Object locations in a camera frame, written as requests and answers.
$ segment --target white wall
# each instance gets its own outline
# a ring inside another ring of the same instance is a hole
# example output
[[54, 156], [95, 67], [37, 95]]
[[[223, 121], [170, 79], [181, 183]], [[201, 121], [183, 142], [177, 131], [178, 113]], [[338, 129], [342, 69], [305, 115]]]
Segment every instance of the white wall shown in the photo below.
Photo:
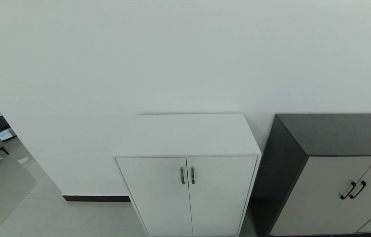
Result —
[[0, 110], [66, 195], [135, 114], [371, 112], [371, 1], [0, 1]]

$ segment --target cabinet handle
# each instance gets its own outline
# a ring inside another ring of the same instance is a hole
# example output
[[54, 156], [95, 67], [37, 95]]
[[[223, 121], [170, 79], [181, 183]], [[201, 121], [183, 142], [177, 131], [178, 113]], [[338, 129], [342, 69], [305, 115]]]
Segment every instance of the cabinet handle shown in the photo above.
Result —
[[358, 195], [359, 195], [359, 193], [366, 187], [366, 185], [367, 185], [367, 183], [365, 182], [365, 181], [362, 181], [361, 182], [361, 184], [362, 184], [362, 188], [356, 193], [356, 195], [355, 196], [353, 196], [353, 195], [350, 195], [349, 196], [349, 198], [350, 199], [354, 199], [354, 198], [356, 198]]
[[352, 185], [352, 189], [349, 190], [349, 192], [345, 196], [341, 195], [340, 196], [340, 199], [343, 200], [343, 199], [347, 198], [349, 196], [349, 194], [351, 194], [351, 192], [355, 189], [355, 187], [357, 186], [357, 183], [355, 183], [354, 181], [352, 181], [351, 185]]
[[185, 181], [184, 181], [184, 168], [181, 167], [180, 173], [181, 173], [181, 183], [182, 184], [185, 184]]
[[194, 167], [191, 167], [191, 183], [195, 184], [196, 182], [194, 181]]

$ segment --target black cabinet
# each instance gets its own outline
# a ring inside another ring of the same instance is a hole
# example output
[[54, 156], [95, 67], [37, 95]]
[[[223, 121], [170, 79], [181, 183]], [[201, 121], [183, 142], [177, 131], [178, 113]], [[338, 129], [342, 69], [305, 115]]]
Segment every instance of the black cabinet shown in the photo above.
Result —
[[277, 114], [250, 206], [259, 237], [361, 233], [371, 221], [371, 114]]

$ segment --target tile floor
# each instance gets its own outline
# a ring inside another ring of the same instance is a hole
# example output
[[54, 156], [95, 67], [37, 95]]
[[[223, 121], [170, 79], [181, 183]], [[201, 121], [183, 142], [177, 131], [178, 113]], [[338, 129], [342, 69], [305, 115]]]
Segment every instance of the tile floor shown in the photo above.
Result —
[[[0, 237], [144, 237], [129, 202], [67, 202], [18, 138], [0, 152]], [[255, 237], [250, 215], [241, 237]]]

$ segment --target gold cabinet handle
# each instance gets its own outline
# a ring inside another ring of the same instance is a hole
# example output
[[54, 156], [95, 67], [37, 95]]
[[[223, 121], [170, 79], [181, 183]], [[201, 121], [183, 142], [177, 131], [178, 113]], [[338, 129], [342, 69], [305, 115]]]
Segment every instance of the gold cabinet handle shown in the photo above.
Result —
[[181, 173], [181, 183], [182, 184], [185, 184], [185, 181], [184, 181], [184, 168], [181, 167], [180, 173]]
[[191, 183], [195, 184], [196, 181], [194, 181], [194, 167], [191, 167]]

